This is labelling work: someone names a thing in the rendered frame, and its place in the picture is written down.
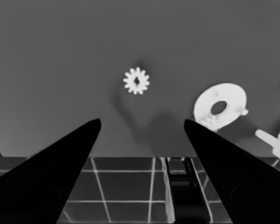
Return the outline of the white toothed gear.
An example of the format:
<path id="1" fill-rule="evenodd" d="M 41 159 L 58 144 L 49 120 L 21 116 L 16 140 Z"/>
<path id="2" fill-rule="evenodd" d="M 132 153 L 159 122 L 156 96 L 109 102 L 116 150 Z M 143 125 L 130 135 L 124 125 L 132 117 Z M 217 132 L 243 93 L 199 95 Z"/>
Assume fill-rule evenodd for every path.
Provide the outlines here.
<path id="1" fill-rule="evenodd" d="M 148 90 L 148 86 L 150 85 L 149 75 L 140 67 L 131 68 L 124 74 L 124 76 L 124 88 L 128 91 L 128 93 L 142 95 Z"/>
<path id="2" fill-rule="evenodd" d="M 200 118 L 200 123 L 207 129 L 216 132 L 220 128 L 221 116 L 219 114 L 208 114 Z"/>

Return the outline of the small white T-shaped piece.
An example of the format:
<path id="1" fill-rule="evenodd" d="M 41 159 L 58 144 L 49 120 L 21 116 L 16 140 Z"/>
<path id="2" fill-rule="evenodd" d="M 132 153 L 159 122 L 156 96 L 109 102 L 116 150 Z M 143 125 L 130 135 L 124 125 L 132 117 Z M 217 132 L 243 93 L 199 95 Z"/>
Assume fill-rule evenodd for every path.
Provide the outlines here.
<path id="1" fill-rule="evenodd" d="M 270 145 L 272 147 L 272 154 L 280 160 L 280 133 L 277 136 L 272 136 L 261 129 L 257 129 L 255 136 Z"/>

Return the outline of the dark robot body block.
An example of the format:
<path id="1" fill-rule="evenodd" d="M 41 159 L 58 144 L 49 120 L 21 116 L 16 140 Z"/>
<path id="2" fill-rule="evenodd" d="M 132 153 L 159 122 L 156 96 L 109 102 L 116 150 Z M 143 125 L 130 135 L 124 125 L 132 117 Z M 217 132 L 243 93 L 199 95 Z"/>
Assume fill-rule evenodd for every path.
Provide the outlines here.
<path id="1" fill-rule="evenodd" d="M 175 215 L 174 224 L 210 224 L 210 211 L 192 159 L 166 158 L 165 165 Z"/>

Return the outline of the white round carrier with pins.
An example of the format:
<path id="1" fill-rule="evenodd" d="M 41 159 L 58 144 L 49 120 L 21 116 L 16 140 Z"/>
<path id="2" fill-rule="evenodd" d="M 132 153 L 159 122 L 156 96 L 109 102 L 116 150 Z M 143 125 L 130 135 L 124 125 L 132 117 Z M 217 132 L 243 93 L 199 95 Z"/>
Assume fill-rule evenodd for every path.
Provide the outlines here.
<path id="1" fill-rule="evenodd" d="M 236 121 L 240 116 L 248 114 L 245 90 L 233 83 L 220 83 L 205 90 L 196 100 L 193 109 L 195 121 L 200 123 L 200 118 L 203 116 L 214 114 L 212 108 L 219 102 L 226 103 L 226 108 L 219 113 L 221 116 L 219 130 Z"/>

